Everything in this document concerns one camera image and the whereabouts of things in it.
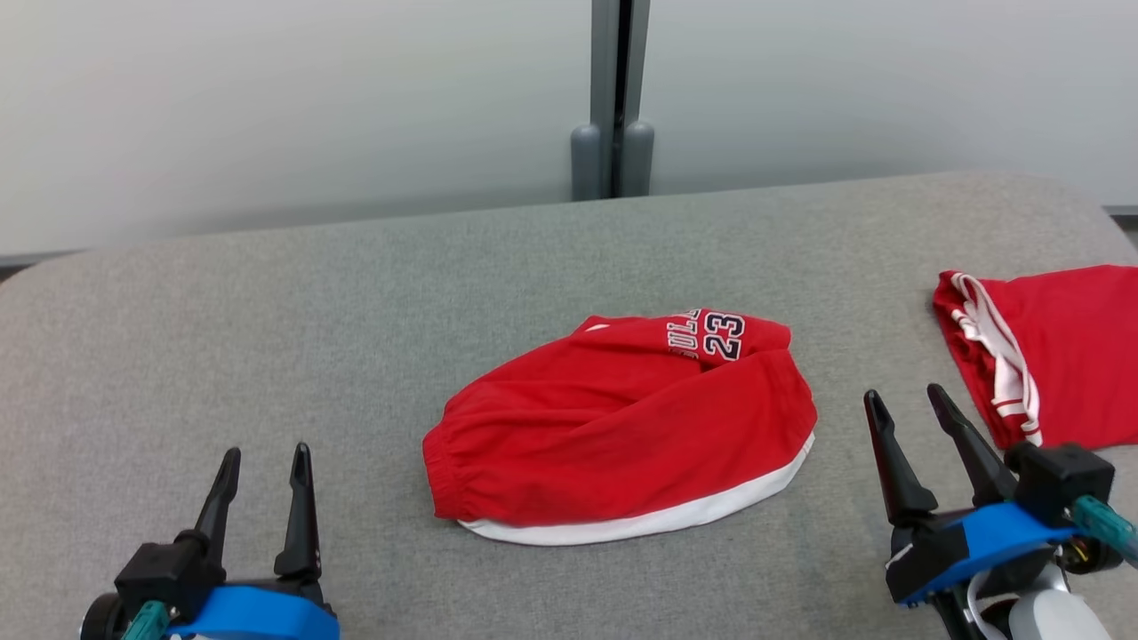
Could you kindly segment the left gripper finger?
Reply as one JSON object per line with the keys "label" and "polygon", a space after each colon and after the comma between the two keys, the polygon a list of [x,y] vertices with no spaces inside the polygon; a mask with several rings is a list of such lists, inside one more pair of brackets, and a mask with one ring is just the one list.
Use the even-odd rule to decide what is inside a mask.
{"label": "left gripper finger", "polygon": [[322,563],[318,538],[316,483],[306,443],[297,443],[290,465],[290,497],[284,545],[274,559],[274,574],[282,580],[320,580]]}
{"label": "left gripper finger", "polygon": [[196,519],[195,530],[203,539],[204,553],[207,556],[223,556],[228,512],[238,492],[240,466],[240,449],[228,449],[216,477],[212,481],[211,491],[204,499],[203,510]]}

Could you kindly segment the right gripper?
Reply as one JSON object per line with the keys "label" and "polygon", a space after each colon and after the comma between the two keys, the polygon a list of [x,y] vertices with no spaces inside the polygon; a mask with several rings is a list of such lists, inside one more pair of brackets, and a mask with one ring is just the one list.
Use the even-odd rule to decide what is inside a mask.
{"label": "right gripper", "polygon": [[[973,507],[999,504],[1014,498],[1017,479],[980,432],[965,418],[940,384],[927,385],[927,401],[935,421],[957,449],[970,479]],[[922,604],[931,593],[968,580],[957,564],[970,559],[962,524],[967,511],[934,514],[939,503],[916,477],[894,438],[894,419],[877,389],[864,394],[871,449],[879,469],[879,487],[893,527],[887,560],[887,591],[894,604]]]}

